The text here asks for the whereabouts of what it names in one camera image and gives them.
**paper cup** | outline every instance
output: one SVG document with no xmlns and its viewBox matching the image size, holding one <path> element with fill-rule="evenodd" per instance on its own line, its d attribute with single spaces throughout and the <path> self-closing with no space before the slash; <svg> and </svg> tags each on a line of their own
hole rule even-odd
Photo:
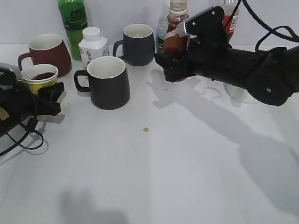
<svg viewBox="0 0 299 224">
<path fill-rule="evenodd" d="M 46 79 L 33 80 L 34 77 L 46 72 L 51 72 L 54 75 Z M 21 81 L 33 94 L 38 95 L 39 89 L 53 86 L 57 83 L 58 68 L 51 64 L 38 64 L 24 69 L 21 74 Z"/>
</svg>

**mug rim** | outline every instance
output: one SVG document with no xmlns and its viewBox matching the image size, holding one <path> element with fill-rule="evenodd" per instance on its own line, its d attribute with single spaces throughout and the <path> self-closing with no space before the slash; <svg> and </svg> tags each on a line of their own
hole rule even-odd
<svg viewBox="0 0 299 224">
<path fill-rule="evenodd" d="M 26 72 L 26 70 L 29 70 L 31 69 L 32 67 L 42 67 L 42 66 L 50 66 L 52 68 L 55 68 L 56 72 L 53 76 L 51 76 L 50 78 L 46 78 L 46 79 L 41 79 L 41 80 L 32 80 L 32 79 L 27 79 L 27 78 L 23 78 L 23 72 Z M 49 81 L 52 81 L 52 79 L 55 79 L 58 77 L 58 68 L 52 64 L 36 64 L 36 65 L 33 65 L 33 66 L 30 66 L 29 68 L 26 68 L 26 69 L 23 69 L 21 71 L 21 81 L 22 82 L 25 82 L 25 83 L 28 83 L 28 84 L 43 84 L 43 83 L 47 83 Z"/>
<path fill-rule="evenodd" d="M 126 29 L 128 29 L 129 27 L 132 27 L 132 26 L 136 26 L 136 25 L 142 25 L 142 26 L 149 27 L 149 28 L 151 29 L 151 33 L 150 33 L 149 35 L 147 35 L 147 36 L 143 36 L 143 37 L 134 37 L 134 36 L 130 36 L 130 35 L 128 35 L 128 34 L 126 33 Z M 153 28 L 152 28 L 152 27 L 150 27 L 149 25 L 143 24 L 143 23 L 136 23 L 136 24 L 128 25 L 128 26 L 126 26 L 126 27 L 124 28 L 124 30 L 123 30 L 123 33 L 124 33 L 126 36 L 131 37 L 131 38 L 135 38 L 135 39 L 142 39 L 142 38 L 151 36 L 151 35 L 153 34 L 153 32 L 154 32 L 154 31 L 153 31 Z"/>
<path fill-rule="evenodd" d="M 38 37 L 49 36 L 49 35 L 59 37 L 59 38 L 60 38 L 60 42 L 59 42 L 59 44 L 55 45 L 54 47 L 47 48 L 47 49 L 35 49 L 35 48 L 31 47 L 31 43 L 32 43 L 35 39 L 37 39 Z M 42 34 L 42 35 L 33 37 L 33 38 L 29 41 L 28 46 L 29 46 L 31 49 L 33 49 L 33 50 L 39 50 L 39 51 L 50 50 L 50 49 L 53 49 L 53 48 L 58 47 L 58 46 L 62 43 L 62 41 L 63 41 L 62 37 L 59 36 L 59 35 L 57 35 L 57 34 Z"/>
<path fill-rule="evenodd" d="M 116 59 L 116 60 L 120 61 L 120 62 L 122 63 L 122 65 L 123 65 L 123 70 L 122 70 L 119 74 L 117 74 L 117 75 L 115 75 L 115 76 L 113 76 L 113 77 L 108 77 L 108 78 L 105 78 L 105 77 L 96 77 L 96 76 L 94 76 L 93 74 L 91 74 L 91 73 L 90 73 L 90 67 L 91 67 L 91 65 L 94 64 L 94 63 L 96 63 L 97 61 L 103 60 L 103 59 L 105 59 L 105 58 L 113 58 L 113 59 Z M 90 75 L 90 76 L 92 76 L 92 77 L 94 77 L 94 78 L 97 78 L 97 79 L 112 79 L 112 78 L 115 78 L 115 77 L 120 76 L 125 70 L 126 70 L 126 63 L 125 63 L 123 60 L 121 60 L 119 57 L 114 57 L 114 56 L 103 56 L 103 57 L 98 57 L 98 58 L 92 60 L 92 61 L 88 64 L 88 66 L 87 66 L 87 72 L 88 72 L 88 75 Z"/>
</svg>

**dark gray mug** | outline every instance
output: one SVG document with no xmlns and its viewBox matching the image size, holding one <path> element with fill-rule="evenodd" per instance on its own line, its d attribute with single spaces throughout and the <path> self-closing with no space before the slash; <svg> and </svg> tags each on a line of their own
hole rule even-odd
<svg viewBox="0 0 299 224">
<path fill-rule="evenodd" d="M 87 76 L 89 87 L 79 84 L 78 77 Z M 91 61 L 87 71 L 76 71 L 75 86 L 80 92 L 90 92 L 92 103 L 101 109 L 114 110 L 130 99 L 126 64 L 117 57 L 105 56 Z"/>
<path fill-rule="evenodd" d="M 123 31 L 123 39 L 114 44 L 113 56 L 122 45 L 123 56 L 130 65 L 144 66 L 154 59 L 155 39 L 153 29 L 145 24 L 133 24 Z"/>
</svg>

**brown mug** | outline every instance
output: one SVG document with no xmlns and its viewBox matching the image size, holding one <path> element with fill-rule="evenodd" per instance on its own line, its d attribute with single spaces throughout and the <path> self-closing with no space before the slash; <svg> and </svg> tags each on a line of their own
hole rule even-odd
<svg viewBox="0 0 299 224">
<path fill-rule="evenodd" d="M 71 71 L 71 57 L 63 39 L 56 34 L 44 34 L 29 42 L 29 53 L 18 57 L 18 66 L 22 70 L 22 60 L 31 57 L 32 63 L 52 64 L 58 68 L 58 77 Z"/>
</svg>

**white medicine bottle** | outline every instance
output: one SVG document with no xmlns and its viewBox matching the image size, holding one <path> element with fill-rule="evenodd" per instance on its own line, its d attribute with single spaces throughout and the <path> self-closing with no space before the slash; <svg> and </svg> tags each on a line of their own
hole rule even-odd
<svg viewBox="0 0 299 224">
<path fill-rule="evenodd" d="M 98 57 L 109 56 L 108 40 L 102 37 L 100 29 L 88 27 L 83 30 L 83 40 L 79 43 L 83 69 Z"/>
</svg>

